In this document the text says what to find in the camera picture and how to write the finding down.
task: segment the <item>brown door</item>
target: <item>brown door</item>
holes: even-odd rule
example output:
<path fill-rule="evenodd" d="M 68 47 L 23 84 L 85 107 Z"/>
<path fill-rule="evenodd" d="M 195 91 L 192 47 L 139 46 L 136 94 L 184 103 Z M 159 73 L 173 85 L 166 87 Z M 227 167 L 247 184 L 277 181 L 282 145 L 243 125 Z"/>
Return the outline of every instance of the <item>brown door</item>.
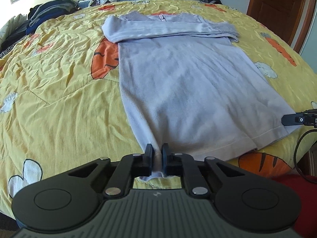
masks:
<path fill-rule="evenodd" d="M 305 0 L 250 0 L 247 15 L 290 45 L 298 28 L 304 3 Z"/>

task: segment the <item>silver bolt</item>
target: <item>silver bolt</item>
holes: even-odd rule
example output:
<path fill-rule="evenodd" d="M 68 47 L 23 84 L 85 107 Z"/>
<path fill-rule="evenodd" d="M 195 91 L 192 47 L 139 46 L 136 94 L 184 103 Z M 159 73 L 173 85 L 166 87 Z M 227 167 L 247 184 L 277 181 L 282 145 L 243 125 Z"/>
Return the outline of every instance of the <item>silver bolt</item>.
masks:
<path fill-rule="evenodd" d="M 117 187 L 110 187 L 106 190 L 106 194 L 109 196 L 118 195 L 121 190 Z"/>
<path fill-rule="evenodd" d="M 196 187 L 192 190 L 192 192 L 196 195 L 204 195 L 208 192 L 205 187 Z"/>

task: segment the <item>bed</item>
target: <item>bed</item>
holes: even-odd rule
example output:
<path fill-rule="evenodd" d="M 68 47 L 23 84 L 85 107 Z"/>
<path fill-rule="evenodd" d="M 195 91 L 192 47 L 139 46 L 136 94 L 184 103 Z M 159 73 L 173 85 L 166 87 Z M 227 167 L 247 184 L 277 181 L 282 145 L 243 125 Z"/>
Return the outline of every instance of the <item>bed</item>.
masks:
<path fill-rule="evenodd" d="M 119 91 L 118 50 L 105 44 L 101 25 L 108 15 L 189 12 L 228 21 L 240 33 L 240 47 L 294 111 L 317 101 L 316 75 L 284 41 L 251 17 L 224 5 L 187 0 L 123 1 L 85 8 L 48 20 L 0 60 L 0 211 L 13 217 L 12 197 L 22 187 L 102 156 L 112 161 L 142 153 L 129 126 Z M 107 72 L 100 51 L 108 49 Z M 294 167 L 294 148 L 308 130 L 230 160 L 265 177 Z M 298 160 L 317 137 L 302 142 Z M 178 177 L 136 179 L 135 188 L 179 188 Z"/>

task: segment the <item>yellow blanket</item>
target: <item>yellow blanket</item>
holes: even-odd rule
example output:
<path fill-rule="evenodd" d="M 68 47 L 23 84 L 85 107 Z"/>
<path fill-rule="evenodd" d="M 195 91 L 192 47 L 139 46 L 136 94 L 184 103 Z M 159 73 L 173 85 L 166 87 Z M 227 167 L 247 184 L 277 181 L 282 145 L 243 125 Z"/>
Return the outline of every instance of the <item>yellow blanket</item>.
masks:
<path fill-rule="evenodd" d="M 185 0 L 117 2 L 86 8 L 43 23 L 0 60 L 0 211 L 13 217 L 12 197 L 22 187 L 101 156 L 117 161 L 142 153 L 129 127 L 118 83 L 118 51 L 104 39 L 108 15 L 189 12 L 228 21 L 240 47 L 295 111 L 317 101 L 315 74 L 285 42 L 252 18 L 227 6 Z M 263 176 L 287 172 L 308 128 L 231 163 Z M 303 141 L 300 159 L 316 141 Z M 178 178 L 154 179 L 138 188 L 177 188 Z"/>

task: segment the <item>black cable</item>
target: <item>black cable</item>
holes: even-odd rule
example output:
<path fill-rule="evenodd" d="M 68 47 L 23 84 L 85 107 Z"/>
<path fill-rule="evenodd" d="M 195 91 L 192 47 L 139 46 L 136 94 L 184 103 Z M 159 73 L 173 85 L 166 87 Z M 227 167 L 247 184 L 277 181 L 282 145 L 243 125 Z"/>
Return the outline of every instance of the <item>black cable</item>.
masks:
<path fill-rule="evenodd" d="M 297 150 L 298 150 L 298 147 L 299 147 L 299 144 L 301 143 L 302 139 L 307 135 L 307 134 L 310 134 L 312 132 L 317 132 L 316 129 L 313 129 L 313 130 L 309 130 L 307 132 L 305 132 L 303 134 L 303 136 L 301 136 L 301 138 L 299 139 L 299 141 L 297 142 L 297 145 L 295 147 L 295 151 L 294 151 L 294 165 L 295 165 L 295 168 L 297 170 L 297 172 L 300 174 L 301 177 L 303 177 L 306 181 L 310 182 L 310 183 L 313 183 L 313 184 L 317 184 L 317 181 L 313 181 L 313 180 L 310 180 L 308 179 L 304 174 L 303 172 L 299 169 L 298 165 L 297 165 L 297 162 L 296 162 L 296 154 L 297 154 Z"/>

